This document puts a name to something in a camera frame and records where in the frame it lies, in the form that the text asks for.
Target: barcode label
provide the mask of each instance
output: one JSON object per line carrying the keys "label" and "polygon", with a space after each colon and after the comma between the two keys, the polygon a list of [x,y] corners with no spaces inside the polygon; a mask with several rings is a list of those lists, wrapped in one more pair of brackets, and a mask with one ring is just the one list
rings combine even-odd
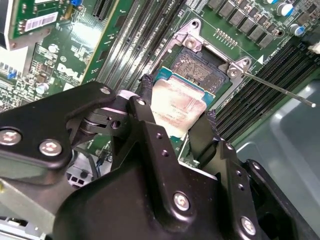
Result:
{"label": "barcode label", "polygon": [[54,12],[44,16],[38,16],[32,19],[29,19],[25,23],[24,31],[28,32],[33,29],[40,28],[44,25],[54,23],[55,21],[57,21],[57,17],[58,17],[58,12]]}

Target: silver screw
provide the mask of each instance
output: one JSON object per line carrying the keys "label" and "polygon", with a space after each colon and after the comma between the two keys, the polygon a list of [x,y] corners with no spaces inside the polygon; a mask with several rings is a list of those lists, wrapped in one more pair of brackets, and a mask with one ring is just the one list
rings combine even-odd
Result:
{"label": "silver screw", "polygon": [[193,49],[196,46],[196,41],[193,38],[189,38],[185,41],[185,45],[188,49]]}
{"label": "silver screw", "polygon": [[140,105],[146,105],[146,102],[145,102],[142,98],[138,98],[136,101],[137,101],[138,104],[140,104]]}
{"label": "silver screw", "polygon": [[230,143],[228,143],[228,142],[226,143],[226,146],[227,146],[227,148],[230,149],[230,150],[233,149],[232,145],[231,145]]}
{"label": "silver screw", "polygon": [[255,169],[258,169],[258,170],[260,170],[260,167],[259,167],[259,165],[256,163],[256,162],[252,162],[252,165],[254,166],[254,168]]}
{"label": "silver screw", "polygon": [[103,92],[104,94],[110,94],[110,90],[106,87],[100,88],[100,91]]}
{"label": "silver screw", "polygon": [[249,218],[243,216],[241,218],[241,224],[244,228],[244,230],[250,234],[250,235],[255,235],[256,234],[256,228],[254,226],[254,224],[249,220]]}
{"label": "silver screw", "polygon": [[174,194],[173,200],[174,200],[174,204],[181,211],[187,211],[190,208],[189,200],[182,193],[177,192],[176,194]]}
{"label": "silver screw", "polygon": [[62,147],[58,141],[49,139],[40,144],[39,150],[43,155],[54,157],[62,152]]}
{"label": "silver screw", "polygon": [[21,141],[21,135],[15,130],[7,129],[0,131],[0,144],[12,146]]}
{"label": "silver screw", "polygon": [[231,75],[231,77],[235,77],[235,76],[237,76],[237,72],[236,71],[231,71],[230,75]]}

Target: connector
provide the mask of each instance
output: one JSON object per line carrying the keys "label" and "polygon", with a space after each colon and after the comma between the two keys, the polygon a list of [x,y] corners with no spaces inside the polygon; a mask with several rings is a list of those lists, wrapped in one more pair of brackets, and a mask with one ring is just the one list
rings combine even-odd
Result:
{"label": "connector", "polygon": [[315,54],[320,54],[320,41],[318,41],[315,45],[309,46],[308,49]]}
{"label": "connector", "polygon": [[7,78],[7,79],[14,79],[16,76],[17,76],[17,72],[14,71],[14,72],[10,72],[10,73],[6,76],[6,78]]}
{"label": "connector", "polygon": [[82,0],[71,0],[70,4],[75,6],[75,7],[78,7],[78,6],[80,6],[82,4]]}

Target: white connector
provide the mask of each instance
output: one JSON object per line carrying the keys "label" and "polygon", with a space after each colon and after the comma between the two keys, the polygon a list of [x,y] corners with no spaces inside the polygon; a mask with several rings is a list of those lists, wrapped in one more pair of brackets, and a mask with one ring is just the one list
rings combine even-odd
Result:
{"label": "white connector", "polygon": [[320,54],[320,41],[318,41],[315,45],[309,46],[308,49],[315,54]]}

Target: capacitor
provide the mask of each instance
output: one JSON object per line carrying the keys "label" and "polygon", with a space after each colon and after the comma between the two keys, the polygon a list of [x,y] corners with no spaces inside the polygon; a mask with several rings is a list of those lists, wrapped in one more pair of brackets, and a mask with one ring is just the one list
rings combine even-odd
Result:
{"label": "capacitor", "polygon": [[48,90],[49,90],[49,85],[47,83],[40,83],[35,88],[35,91],[40,95],[44,94]]}
{"label": "capacitor", "polygon": [[289,28],[290,33],[296,37],[301,37],[305,33],[305,27],[299,26],[298,24],[292,24]]}
{"label": "capacitor", "polygon": [[263,0],[265,4],[275,4],[278,0]]}
{"label": "capacitor", "polygon": [[288,17],[294,11],[294,6],[289,3],[282,2],[276,7],[276,13],[279,16]]}

